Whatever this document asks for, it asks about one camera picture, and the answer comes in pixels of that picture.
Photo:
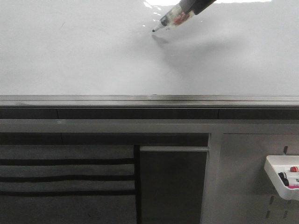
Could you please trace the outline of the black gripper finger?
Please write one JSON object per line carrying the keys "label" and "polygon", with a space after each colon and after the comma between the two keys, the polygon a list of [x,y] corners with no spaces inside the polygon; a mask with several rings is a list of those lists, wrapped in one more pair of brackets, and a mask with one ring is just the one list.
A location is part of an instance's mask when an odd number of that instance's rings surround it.
{"label": "black gripper finger", "polygon": [[185,14],[193,12],[198,15],[214,2],[215,0],[181,0],[179,5]]}

